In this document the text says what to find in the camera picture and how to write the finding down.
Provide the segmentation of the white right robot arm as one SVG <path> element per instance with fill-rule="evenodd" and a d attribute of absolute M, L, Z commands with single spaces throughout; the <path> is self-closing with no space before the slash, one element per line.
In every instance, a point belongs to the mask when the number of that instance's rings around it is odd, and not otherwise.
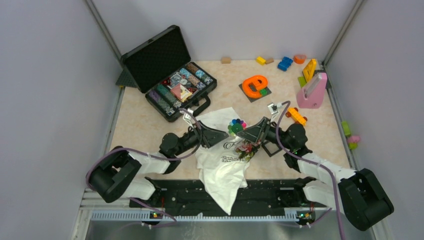
<path fill-rule="evenodd" d="M 299 206 L 310 202 L 334 208 L 358 230 L 366 231 L 391 215 L 395 208 L 376 175 L 369 169 L 354 170 L 332 163 L 308 149 L 306 130 L 300 123 L 282 130 L 263 117 L 257 124 L 236 133 L 252 143 L 272 143 L 280 147 L 286 164 L 307 175 L 293 192 Z"/>

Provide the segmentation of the colourful beaded brooch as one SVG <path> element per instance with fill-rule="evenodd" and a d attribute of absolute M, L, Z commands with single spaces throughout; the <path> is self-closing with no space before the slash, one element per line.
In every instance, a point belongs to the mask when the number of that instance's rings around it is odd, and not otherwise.
<path fill-rule="evenodd" d="M 228 126 L 228 133 L 231 136 L 236 136 L 238 132 L 241 132 L 247 127 L 247 123 L 244 120 L 241 120 L 240 118 L 232 119 Z"/>

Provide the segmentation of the white printed t-shirt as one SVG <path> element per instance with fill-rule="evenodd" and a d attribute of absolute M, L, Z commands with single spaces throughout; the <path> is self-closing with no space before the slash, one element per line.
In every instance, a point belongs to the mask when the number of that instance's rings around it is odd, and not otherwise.
<path fill-rule="evenodd" d="M 228 133 L 230 121 L 241 118 L 232 107 L 227 107 L 202 114 L 196 119 L 210 128 Z M 260 145 L 228 135 L 227 139 L 211 148 L 200 147 L 195 157 L 205 191 L 230 216 L 238 190 L 248 186 L 245 171 Z"/>

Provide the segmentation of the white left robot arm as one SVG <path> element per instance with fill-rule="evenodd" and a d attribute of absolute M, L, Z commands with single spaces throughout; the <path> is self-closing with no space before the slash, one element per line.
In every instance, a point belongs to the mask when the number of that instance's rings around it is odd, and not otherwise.
<path fill-rule="evenodd" d="M 154 207 L 161 198 L 158 188 L 145 178 L 136 180 L 137 175 L 169 174 L 184 159 L 182 153 L 189 150 L 195 153 L 200 147 L 211 148 L 228 137 L 225 131 L 210 128 L 200 121 L 182 136 L 165 134 L 156 155 L 118 146 L 93 165 L 86 174 L 86 184 L 106 203 L 119 198 L 138 198 Z"/>

